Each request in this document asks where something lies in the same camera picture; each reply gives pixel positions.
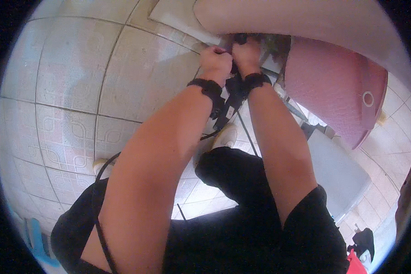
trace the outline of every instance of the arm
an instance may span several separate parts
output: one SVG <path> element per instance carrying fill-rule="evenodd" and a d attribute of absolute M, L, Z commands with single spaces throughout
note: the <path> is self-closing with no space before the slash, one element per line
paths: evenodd
<path fill-rule="evenodd" d="M 260 47 L 252 39 L 233 46 L 233 57 L 243 79 L 260 72 L 259 56 Z M 294 207 L 317 187 L 308 143 L 271 85 L 264 83 L 253 89 L 248 103 L 266 177 L 284 226 Z"/>
<path fill-rule="evenodd" d="M 221 51 L 201 53 L 199 78 L 223 86 L 232 58 Z M 201 90 L 186 87 L 143 123 L 113 168 L 99 221 L 120 273 L 161 272 L 177 183 L 212 109 Z M 95 228 L 81 258 L 110 270 Z"/>

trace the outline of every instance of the black shorts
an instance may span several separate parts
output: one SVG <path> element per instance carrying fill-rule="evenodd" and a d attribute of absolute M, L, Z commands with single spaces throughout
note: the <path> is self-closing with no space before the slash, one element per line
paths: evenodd
<path fill-rule="evenodd" d="M 281 227 L 263 161 L 227 147 L 202 155 L 195 170 L 239 205 L 187 221 L 172 220 L 164 273 L 346 273 L 346 245 L 326 209 L 326 192 L 312 190 Z M 69 273 L 107 273 L 81 260 L 102 207 L 108 180 L 86 189 L 52 231 L 52 249 Z"/>

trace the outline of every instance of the wrist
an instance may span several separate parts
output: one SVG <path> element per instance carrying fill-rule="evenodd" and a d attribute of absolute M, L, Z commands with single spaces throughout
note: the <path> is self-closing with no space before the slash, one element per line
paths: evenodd
<path fill-rule="evenodd" d="M 242 80 L 245 80 L 245 77 L 252 73 L 262 73 L 259 66 L 241 67 L 239 72 L 241 73 Z"/>
<path fill-rule="evenodd" d="M 224 75 L 224 73 L 213 70 L 213 71 L 206 71 L 203 74 L 197 76 L 199 79 L 204 79 L 204 80 L 212 80 L 215 81 L 218 85 L 223 88 L 225 86 L 225 80 L 227 79 L 227 75 Z"/>

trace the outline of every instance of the white sneaker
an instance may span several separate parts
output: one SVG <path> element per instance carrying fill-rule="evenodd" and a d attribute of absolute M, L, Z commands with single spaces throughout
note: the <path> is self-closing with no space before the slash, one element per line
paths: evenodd
<path fill-rule="evenodd" d="M 236 125 L 226 124 L 225 127 L 218 133 L 218 136 L 216 136 L 212 145 L 212 150 L 221 146 L 228 146 L 229 148 L 233 148 L 234 144 L 236 143 L 236 138 Z"/>
<path fill-rule="evenodd" d="M 101 168 L 103 167 L 103 165 L 107 162 L 107 159 L 98 159 L 93 163 L 93 171 L 95 172 L 95 175 L 97 176 L 97 174 L 99 174 L 99 171 L 101 170 Z M 100 179 L 106 179 L 111 175 L 111 171 L 113 170 L 113 163 L 110 163 L 105 170 L 102 173 L 102 176 L 100 177 Z"/>

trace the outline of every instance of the blue object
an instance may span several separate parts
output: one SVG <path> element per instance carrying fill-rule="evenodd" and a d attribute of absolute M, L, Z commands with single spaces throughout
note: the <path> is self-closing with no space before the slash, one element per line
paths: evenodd
<path fill-rule="evenodd" d="M 30 222 L 30 231 L 29 233 L 29 238 L 32 238 L 32 248 L 29 247 L 29 250 L 32 252 L 34 257 L 37 260 L 40 260 L 44 263 L 47 263 L 53 267 L 58 267 L 60 266 L 60 263 L 56 259 L 50 258 L 47 254 L 46 251 L 44 250 L 44 245 L 42 243 L 42 236 L 41 236 L 41 227 L 40 227 L 40 222 L 32 218 L 29 220 Z"/>

